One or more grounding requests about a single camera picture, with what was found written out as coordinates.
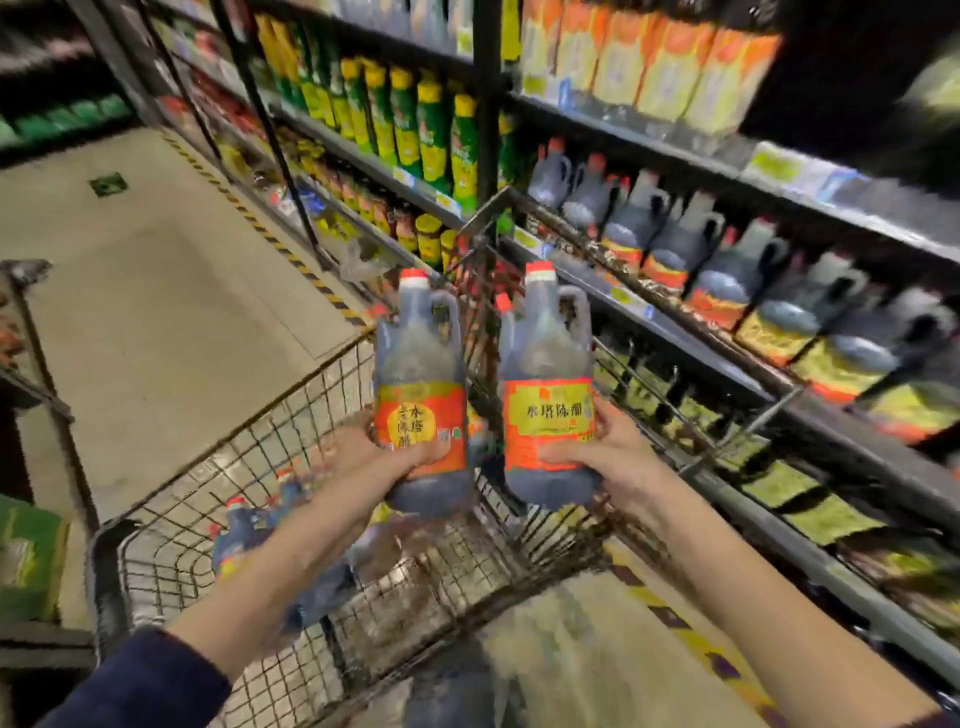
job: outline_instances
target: bottle handle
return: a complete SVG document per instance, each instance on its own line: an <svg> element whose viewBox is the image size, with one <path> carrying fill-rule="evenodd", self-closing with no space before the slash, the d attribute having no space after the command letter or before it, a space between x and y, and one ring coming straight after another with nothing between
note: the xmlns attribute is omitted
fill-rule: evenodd
<svg viewBox="0 0 960 728"><path fill-rule="evenodd" d="M578 285L562 285L557 288L557 293L562 299L573 299L573 310L576 311L576 322L579 328L577 345L585 352L589 352L593 344L593 333L590 330L590 304L587 300L587 291Z"/></svg>
<svg viewBox="0 0 960 728"><path fill-rule="evenodd" d="M446 309L450 317L450 344L456 347L457 352L461 352L464 340L460 338L460 308L457 305L457 297L449 291L433 291L430 294L430 302Z"/></svg>

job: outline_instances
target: forearm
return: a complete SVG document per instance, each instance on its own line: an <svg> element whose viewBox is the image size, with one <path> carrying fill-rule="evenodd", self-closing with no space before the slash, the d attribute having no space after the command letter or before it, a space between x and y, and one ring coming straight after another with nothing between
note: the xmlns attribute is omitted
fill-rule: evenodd
<svg viewBox="0 0 960 728"><path fill-rule="evenodd" d="M673 497L660 504L661 537L791 724L885 728L936 711L932 700L821 612L705 500L674 485L668 491Z"/></svg>
<svg viewBox="0 0 960 728"><path fill-rule="evenodd" d="M169 631L235 680L276 636L298 595L360 535L382 497L344 479L322 488Z"/></svg>

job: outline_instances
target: floor tape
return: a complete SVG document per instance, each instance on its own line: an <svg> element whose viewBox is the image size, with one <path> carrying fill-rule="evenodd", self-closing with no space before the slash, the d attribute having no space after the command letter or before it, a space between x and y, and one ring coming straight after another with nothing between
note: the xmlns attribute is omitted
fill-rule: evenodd
<svg viewBox="0 0 960 728"><path fill-rule="evenodd" d="M680 640L697 662L722 680L767 725L773 728L786 728L786 718L777 709L773 698L753 679L737 669L729 650L713 644L706 637L695 632L684 618L644 584L628 565L630 557L627 557L621 548L623 546L606 546L607 552L613 559L613 574L630 590L631 594L641 601L673 633L674 637Z"/></svg>
<svg viewBox="0 0 960 728"><path fill-rule="evenodd" d="M189 162L190 166L193 167L201 177L212 184L220 194L227 198L227 201L244 216L244 219L250 223L251 227L260 234L260 237L270 243L274 250L283 255L283 257L285 257L287 261L297 269L297 272L301 276L310 281L310 284L314 288L324 294L324 298L326 298L334 308L340 311L340 314L347 319L348 322L358 328L369 327L369 324L363 318L363 316L353 311L342 298L337 296L337 294L335 294L333 290L327 286L319 276L317 276L317 274L310 270L309 266L307 266L297 257L297 254L287 248L273 234L271 234L271 232L267 230L263 223L256 219L256 216L250 212L249 209L247 209L247 207L237 198L237 196L234 195L229 188L225 187L216 176L207 171L206 167L196 161L189 152L183 149L183 146L174 137L168 133L164 133L163 138L171 147L174 148L174 151L176 151L177 154Z"/></svg>

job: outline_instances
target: yellow black stripe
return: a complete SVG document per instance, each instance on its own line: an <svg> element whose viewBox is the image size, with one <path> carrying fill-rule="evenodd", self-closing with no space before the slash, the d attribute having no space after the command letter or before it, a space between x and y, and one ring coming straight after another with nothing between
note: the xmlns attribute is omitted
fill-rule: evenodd
<svg viewBox="0 0 960 728"><path fill-rule="evenodd" d="M210 182L214 187L217 188L217 191L227 198L227 201L236 207L237 211L243 215L244 219L250 223L251 227L260 233L260 237L270 243L276 251L278 251L283 257L285 257L294 268L297 269L297 272L300 273L304 278L310 281L314 288L324 294L324 297L330 302L330 304L340 311L341 315L347 319L348 322L353 324L358 328L367 328L368 323L364 320L363 316L351 310L350 307L344 303L344 300L337 296L333 290L327 286L317 274L310 270L306 264L300 260L295 253L293 253L289 248L287 248L283 243L281 243L269 230L264 227L264 225L256 219L256 216L250 212L244 204L230 192L229 189L223 186L223 184L214 177L210 172L206 170L198 161L196 161L182 146L180 143L169 134L165 133L163 138L166 142L174 148L174 151L177 152L181 157L189 162L190 166L193 167L197 172L200 173L201 177Z"/></svg>

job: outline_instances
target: hand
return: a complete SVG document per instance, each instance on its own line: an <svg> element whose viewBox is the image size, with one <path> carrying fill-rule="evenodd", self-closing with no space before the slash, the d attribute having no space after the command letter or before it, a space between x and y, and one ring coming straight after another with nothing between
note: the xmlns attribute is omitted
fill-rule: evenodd
<svg viewBox="0 0 960 728"><path fill-rule="evenodd" d="M663 508L676 498L699 498L654 453L629 415L602 397L593 398L597 416L595 439L564 440L540 448L549 463L576 462L603 475L612 505L655 529L662 525Z"/></svg>

